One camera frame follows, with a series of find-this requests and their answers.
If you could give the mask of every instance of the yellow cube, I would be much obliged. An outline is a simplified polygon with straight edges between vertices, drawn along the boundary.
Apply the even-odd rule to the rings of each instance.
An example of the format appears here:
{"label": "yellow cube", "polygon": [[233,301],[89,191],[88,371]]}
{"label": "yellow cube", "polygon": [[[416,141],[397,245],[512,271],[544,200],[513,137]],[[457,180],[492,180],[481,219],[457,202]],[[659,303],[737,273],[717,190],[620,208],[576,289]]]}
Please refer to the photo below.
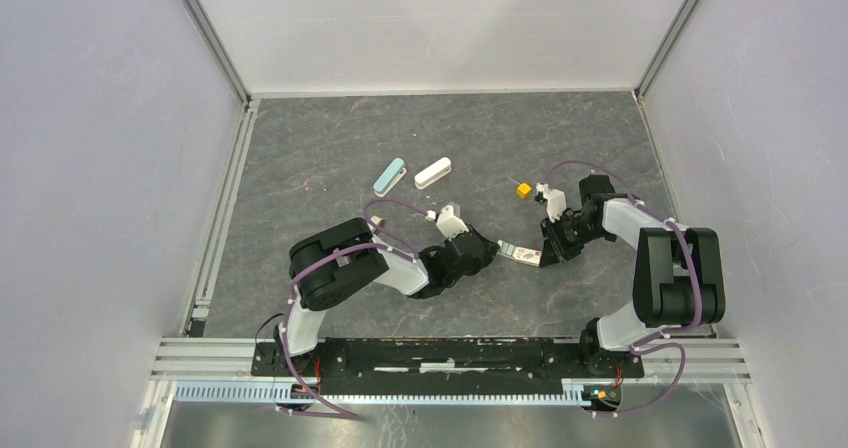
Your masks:
{"label": "yellow cube", "polygon": [[522,200],[526,200],[530,193],[533,193],[533,187],[527,183],[522,183],[515,189],[515,194]]}

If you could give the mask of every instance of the gray work surface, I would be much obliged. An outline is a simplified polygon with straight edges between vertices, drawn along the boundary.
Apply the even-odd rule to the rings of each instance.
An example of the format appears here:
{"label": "gray work surface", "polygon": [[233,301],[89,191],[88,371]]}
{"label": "gray work surface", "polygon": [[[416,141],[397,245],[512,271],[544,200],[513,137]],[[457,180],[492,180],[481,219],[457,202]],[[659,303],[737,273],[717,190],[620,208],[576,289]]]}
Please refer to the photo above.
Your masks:
{"label": "gray work surface", "polygon": [[[416,189],[415,174],[444,156],[453,171]],[[262,100],[204,336],[252,337],[283,311],[291,246],[360,216],[395,157],[408,173],[390,197],[433,210],[456,202],[462,218],[492,241],[541,248],[545,209],[515,189],[518,182],[535,186],[567,158],[605,164],[650,206],[671,213],[630,93]],[[587,174],[563,167],[551,185],[577,208],[577,183]],[[443,242],[433,223],[406,208],[381,204],[371,214],[418,249]],[[372,285],[329,310],[320,335],[577,335],[630,299],[634,262],[623,241],[597,240],[573,261],[544,269],[499,256],[427,300]]]}
{"label": "gray work surface", "polygon": [[[663,388],[624,386],[624,407]],[[679,386],[662,403],[618,419],[564,406],[345,405],[360,421],[308,419],[273,406],[174,403],[162,446],[330,447],[740,447],[721,385]]]}

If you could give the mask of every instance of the white enclosure panel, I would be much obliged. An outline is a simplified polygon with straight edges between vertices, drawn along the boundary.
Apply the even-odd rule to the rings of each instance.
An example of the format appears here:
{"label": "white enclosure panel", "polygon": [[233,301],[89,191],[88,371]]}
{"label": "white enclosure panel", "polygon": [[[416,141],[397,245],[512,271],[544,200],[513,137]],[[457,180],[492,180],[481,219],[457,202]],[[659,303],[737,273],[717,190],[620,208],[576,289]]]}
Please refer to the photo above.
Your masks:
{"label": "white enclosure panel", "polygon": [[632,88],[683,0],[200,0],[248,89]]}
{"label": "white enclosure panel", "polygon": [[646,100],[778,447],[848,438],[846,49],[845,0],[703,0]]}
{"label": "white enclosure panel", "polygon": [[127,446],[239,110],[180,0],[0,0],[0,446]]}

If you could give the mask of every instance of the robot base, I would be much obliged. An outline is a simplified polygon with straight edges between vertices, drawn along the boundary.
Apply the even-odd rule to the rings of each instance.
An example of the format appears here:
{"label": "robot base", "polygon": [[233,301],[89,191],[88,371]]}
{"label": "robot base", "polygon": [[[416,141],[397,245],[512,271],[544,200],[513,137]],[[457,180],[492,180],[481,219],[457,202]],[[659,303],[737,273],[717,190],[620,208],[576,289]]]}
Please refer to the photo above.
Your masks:
{"label": "robot base", "polygon": [[[279,342],[260,345],[251,375],[289,376]],[[613,379],[616,365],[625,378],[645,376],[639,357],[618,355],[586,365],[580,344],[561,338],[327,338],[296,360],[303,376],[320,366],[324,395],[509,395],[562,393],[563,379]]]}

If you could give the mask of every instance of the purple cable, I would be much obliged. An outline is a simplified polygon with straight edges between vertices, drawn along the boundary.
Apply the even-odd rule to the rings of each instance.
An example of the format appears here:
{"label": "purple cable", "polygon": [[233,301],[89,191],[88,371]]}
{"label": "purple cable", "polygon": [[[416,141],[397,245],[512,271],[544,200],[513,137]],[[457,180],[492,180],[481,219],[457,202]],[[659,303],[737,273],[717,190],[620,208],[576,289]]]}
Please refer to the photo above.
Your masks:
{"label": "purple cable", "polygon": [[[545,177],[542,180],[542,182],[547,183],[548,178],[550,178],[551,174],[557,168],[559,168],[560,166],[569,165],[569,164],[590,166],[592,168],[601,170],[601,171],[605,172],[606,174],[608,174],[609,176],[615,178],[619,183],[621,183],[622,185],[624,185],[625,188],[627,188],[627,199],[630,200],[630,202],[633,203],[636,206],[636,209],[647,214],[651,218],[654,218],[655,220],[662,222],[663,224],[665,224],[666,226],[671,228],[671,230],[674,232],[674,236],[677,238],[677,242],[680,244],[681,248],[686,248],[686,247],[689,246],[689,244],[686,243],[686,238],[683,236],[683,232],[680,231],[680,228],[677,226],[676,223],[671,221],[671,219],[663,218],[662,215],[660,215],[659,213],[657,213],[656,211],[652,210],[647,205],[645,205],[644,202],[637,200],[636,196],[633,195],[633,187],[630,185],[630,183],[627,183],[627,181],[625,181],[624,178],[622,178],[617,173],[615,173],[614,171],[610,170],[609,168],[607,168],[603,165],[599,165],[599,164],[593,163],[591,161],[583,161],[583,160],[561,161],[561,162],[555,164],[553,166],[553,168],[551,168],[545,174]],[[701,284],[698,282],[698,275],[695,273],[695,270],[694,270],[695,263],[692,260],[692,253],[690,253],[688,249],[683,249],[682,251],[683,251],[683,258],[686,260],[686,266],[687,266],[687,268],[689,268],[689,281],[692,283],[692,294],[695,297],[695,316],[692,318],[692,322],[689,323],[686,326],[682,326],[680,328],[669,328],[667,331],[670,332],[670,333],[688,333],[688,332],[695,330],[701,324],[701,317],[703,316],[704,307],[703,307],[703,301],[701,300]],[[674,376],[674,379],[671,381],[671,384],[668,385],[668,388],[659,397],[657,397],[657,399],[655,399],[654,401],[651,401],[650,403],[647,403],[645,405],[638,406],[636,408],[629,408],[629,409],[623,410],[623,411],[617,411],[615,414],[597,412],[597,411],[593,412],[593,413],[597,413],[598,415],[600,415],[602,417],[607,417],[607,418],[614,418],[616,416],[638,413],[642,410],[646,410],[648,408],[655,406],[656,404],[658,404],[661,401],[663,401],[664,399],[666,399],[669,394],[671,394],[672,390],[674,390],[674,388],[677,386],[677,383],[680,382],[680,377],[683,376],[683,369],[686,366],[686,350],[683,348],[683,345],[681,345],[680,343],[664,343],[662,345],[654,346],[654,347],[647,348],[647,349],[644,349],[644,350],[639,349],[640,346],[643,346],[647,343],[650,343],[650,342],[657,340],[659,338],[662,338],[662,337],[663,337],[663,333],[661,331],[658,331],[656,333],[652,333],[652,334],[642,338],[641,340],[637,340],[636,342],[634,342],[633,344],[630,345],[630,353],[632,353],[633,355],[636,355],[636,356],[642,356],[642,355],[649,355],[651,353],[655,353],[657,351],[660,351],[660,350],[663,350],[663,349],[669,348],[669,347],[679,349],[680,350],[680,367],[677,369],[677,374]]]}
{"label": "purple cable", "polygon": [[386,235],[386,236],[388,236],[389,238],[394,238],[395,240],[399,241],[399,242],[400,242],[400,243],[402,243],[404,246],[406,246],[407,248],[409,248],[409,249],[410,249],[410,251],[412,251],[412,257],[413,257],[413,258],[418,258],[418,250],[417,250],[414,246],[412,246],[412,243],[411,243],[409,240],[407,240],[406,238],[404,238],[404,237],[402,237],[402,236],[398,235],[397,233],[393,233],[393,232],[391,232],[391,231],[389,231],[389,230],[387,230],[387,229],[385,229],[385,228],[381,228],[381,227],[377,226],[377,224],[376,224],[376,223],[374,223],[373,221],[371,221],[371,217],[370,217],[370,216],[368,216],[368,208],[370,208],[370,207],[371,207],[371,205],[375,205],[375,204],[377,204],[377,203],[395,203],[395,204],[398,204],[398,205],[405,206],[405,207],[407,207],[407,208],[409,208],[409,209],[411,209],[411,210],[413,210],[413,211],[416,211],[416,212],[418,212],[419,214],[424,215],[424,216],[427,216],[427,210],[424,210],[423,208],[419,208],[419,207],[417,207],[417,206],[413,205],[412,203],[408,203],[408,202],[403,201],[403,200],[397,200],[397,199],[395,199],[395,198],[375,198],[375,199],[373,199],[373,200],[369,201],[368,203],[366,203],[366,204],[365,204],[365,207],[363,207],[363,208],[362,208],[362,217],[363,217],[363,218],[365,218],[365,221],[366,221],[366,222],[368,222],[368,224],[369,224],[370,226],[372,226],[372,227],[374,227],[375,229],[379,230],[379,231],[380,231],[380,233],[385,234],[385,235]]}
{"label": "purple cable", "polygon": [[280,340],[282,341],[282,344],[283,344],[283,357],[285,357],[285,359],[286,359],[286,366],[288,366],[289,371],[294,376],[294,379],[296,379],[297,382],[300,383],[300,386],[302,386],[306,390],[306,392],[309,393],[312,396],[312,398],[315,399],[315,401],[318,401],[318,402],[322,403],[324,406],[326,406],[327,408],[334,410],[335,413],[316,413],[316,412],[311,412],[311,411],[290,411],[289,414],[291,414],[291,415],[314,416],[314,417],[317,417],[317,418],[340,418],[340,419],[343,419],[343,420],[356,420],[356,419],[359,418],[359,415],[357,415],[356,413],[354,413],[352,411],[345,410],[344,408],[333,404],[332,402],[330,402],[329,400],[327,400],[323,396],[319,395],[318,392],[313,390],[308,384],[306,384],[305,381],[303,381],[303,377],[301,377],[300,374],[297,372],[297,370],[294,368],[294,362],[292,361],[291,355],[289,354],[289,340],[288,340],[287,332],[288,332],[289,318],[291,317],[292,308],[294,307],[294,304],[297,303],[297,292],[295,291],[295,286],[297,286],[298,283],[303,281],[303,279],[306,278],[310,273],[314,272],[318,268],[321,268],[322,266],[326,265],[327,263],[330,263],[331,261],[337,260],[338,258],[341,258],[342,256],[346,256],[346,255],[349,255],[351,253],[355,253],[357,251],[367,250],[367,249],[371,249],[371,248],[375,248],[375,249],[378,249],[378,250],[388,250],[389,249],[388,246],[383,245],[381,243],[363,243],[361,245],[351,246],[349,248],[339,250],[335,253],[332,253],[330,255],[325,256],[324,258],[321,258],[320,260],[316,261],[315,263],[307,266],[303,271],[298,273],[292,279],[291,293],[289,294],[290,298],[289,298],[289,301],[287,302],[286,313],[283,317],[282,333],[280,333]]}
{"label": "purple cable", "polygon": [[647,410],[648,408],[652,408],[663,400],[665,400],[666,398],[668,398],[668,395],[671,394],[671,391],[680,382],[680,377],[683,376],[683,367],[686,366],[686,349],[683,348],[683,345],[681,345],[680,343],[669,342],[638,352],[631,351],[631,353],[637,356],[650,355],[651,353],[655,353],[666,348],[677,348],[678,350],[680,350],[680,367],[677,368],[677,374],[674,375],[674,379],[671,380],[671,384],[668,385],[668,388],[664,392],[662,392],[660,396],[658,396],[650,403],[646,403],[642,406],[637,406],[635,408],[628,408],[626,410],[616,411],[614,413],[609,413],[606,411],[593,411],[592,413],[595,414],[595,416],[600,416],[601,418],[617,418],[619,416],[632,415],[634,413],[639,413],[640,411]]}

